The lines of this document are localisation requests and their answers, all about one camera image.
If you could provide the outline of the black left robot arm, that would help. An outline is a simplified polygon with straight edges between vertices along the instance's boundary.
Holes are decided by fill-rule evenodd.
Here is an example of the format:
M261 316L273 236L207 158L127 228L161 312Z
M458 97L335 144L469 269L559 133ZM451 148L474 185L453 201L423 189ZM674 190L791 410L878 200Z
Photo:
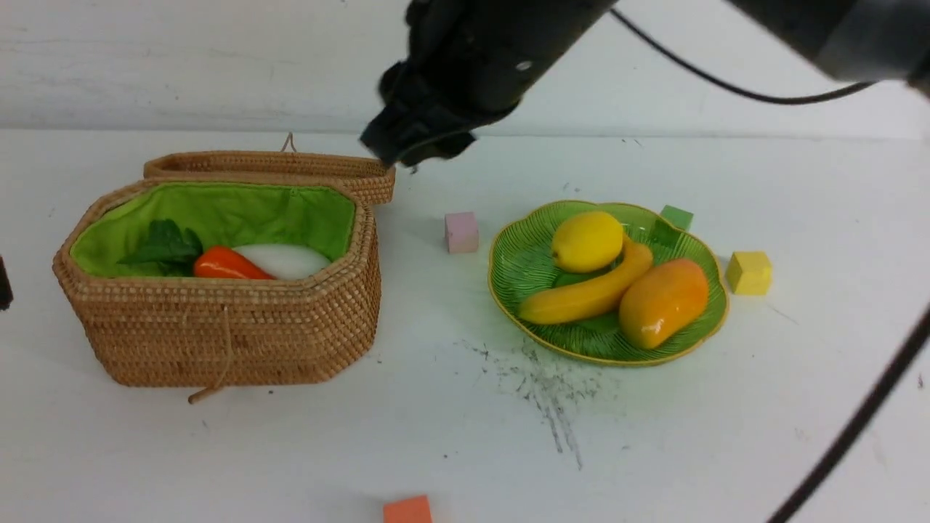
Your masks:
M0 258L0 310L7 311L14 300L12 285L3 257Z

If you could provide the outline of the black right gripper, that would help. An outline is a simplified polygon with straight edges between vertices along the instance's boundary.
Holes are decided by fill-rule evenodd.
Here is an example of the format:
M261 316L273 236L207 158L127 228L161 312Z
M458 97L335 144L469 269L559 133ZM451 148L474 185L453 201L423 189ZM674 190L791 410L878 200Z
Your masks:
M611 1L412 1L408 55L381 77L360 142L385 166L457 158L501 121Z

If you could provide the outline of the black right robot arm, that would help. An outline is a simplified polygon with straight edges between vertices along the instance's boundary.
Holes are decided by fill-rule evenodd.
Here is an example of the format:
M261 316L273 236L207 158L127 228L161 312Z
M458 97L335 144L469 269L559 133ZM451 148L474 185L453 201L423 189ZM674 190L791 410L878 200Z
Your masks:
M757 102L828 102L880 81L902 81L928 95L926 1L735 1L734 6L846 86L795 98L749 92L665 49L612 1L412 1L405 13L408 55L383 73L378 86L383 108L363 129L360 142L388 168L455 158L475 141L476 129L511 115L604 15L685 70Z

